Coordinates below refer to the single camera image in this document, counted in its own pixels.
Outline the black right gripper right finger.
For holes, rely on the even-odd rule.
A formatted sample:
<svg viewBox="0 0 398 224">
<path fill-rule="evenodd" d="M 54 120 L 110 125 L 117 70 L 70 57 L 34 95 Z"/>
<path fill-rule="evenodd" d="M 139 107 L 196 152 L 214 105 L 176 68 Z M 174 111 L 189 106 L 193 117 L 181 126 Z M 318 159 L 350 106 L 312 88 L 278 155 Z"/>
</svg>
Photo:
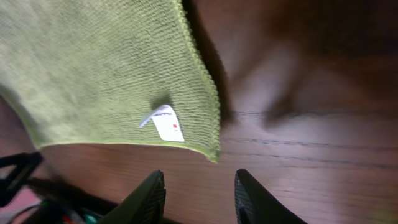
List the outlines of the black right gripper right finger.
<svg viewBox="0 0 398 224">
<path fill-rule="evenodd" d="M 234 201 L 239 224 L 306 224 L 245 169 L 236 171 Z"/>
</svg>

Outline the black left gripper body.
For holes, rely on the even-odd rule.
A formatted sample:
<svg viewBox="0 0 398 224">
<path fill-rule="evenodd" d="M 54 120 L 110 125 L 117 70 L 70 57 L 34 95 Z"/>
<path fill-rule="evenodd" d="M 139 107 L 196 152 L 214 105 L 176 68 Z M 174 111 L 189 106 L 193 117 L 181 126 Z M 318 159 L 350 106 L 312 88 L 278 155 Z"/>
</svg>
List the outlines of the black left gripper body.
<svg viewBox="0 0 398 224">
<path fill-rule="evenodd" d="M 98 223 L 118 206 L 56 180 L 31 178 L 20 183 L 20 187 L 28 187 L 41 199 L 22 223 Z"/>
</svg>

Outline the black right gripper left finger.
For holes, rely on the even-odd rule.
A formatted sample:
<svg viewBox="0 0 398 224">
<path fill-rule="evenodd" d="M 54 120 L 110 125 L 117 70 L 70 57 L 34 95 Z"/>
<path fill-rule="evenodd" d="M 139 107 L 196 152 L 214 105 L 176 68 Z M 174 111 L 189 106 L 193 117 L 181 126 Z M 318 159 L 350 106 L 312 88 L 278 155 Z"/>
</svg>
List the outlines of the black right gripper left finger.
<svg viewBox="0 0 398 224">
<path fill-rule="evenodd" d="M 165 196 L 164 173 L 154 171 L 98 224 L 159 224 Z"/>
</svg>

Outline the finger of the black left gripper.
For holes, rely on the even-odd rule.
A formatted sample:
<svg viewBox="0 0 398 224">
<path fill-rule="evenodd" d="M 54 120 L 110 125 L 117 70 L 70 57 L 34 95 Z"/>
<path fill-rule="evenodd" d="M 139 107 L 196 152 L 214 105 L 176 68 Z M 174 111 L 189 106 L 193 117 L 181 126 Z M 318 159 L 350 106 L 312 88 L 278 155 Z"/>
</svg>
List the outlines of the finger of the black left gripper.
<svg viewBox="0 0 398 224">
<path fill-rule="evenodd" d="M 1 158 L 1 168 L 14 166 L 8 176 L 1 179 L 1 207 L 12 201 L 42 160 L 43 157 L 39 152 L 20 153 Z"/>
</svg>

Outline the light green microfiber cloth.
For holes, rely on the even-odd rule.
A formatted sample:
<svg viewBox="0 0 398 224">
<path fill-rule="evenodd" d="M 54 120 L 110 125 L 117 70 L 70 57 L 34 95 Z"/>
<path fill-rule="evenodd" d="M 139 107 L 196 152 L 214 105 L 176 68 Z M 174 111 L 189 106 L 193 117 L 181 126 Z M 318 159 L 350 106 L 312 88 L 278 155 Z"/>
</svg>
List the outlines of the light green microfiber cloth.
<svg viewBox="0 0 398 224">
<path fill-rule="evenodd" d="M 181 1 L 2 1 L 1 96 L 37 149 L 169 146 L 218 161 L 218 92 Z"/>
</svg>

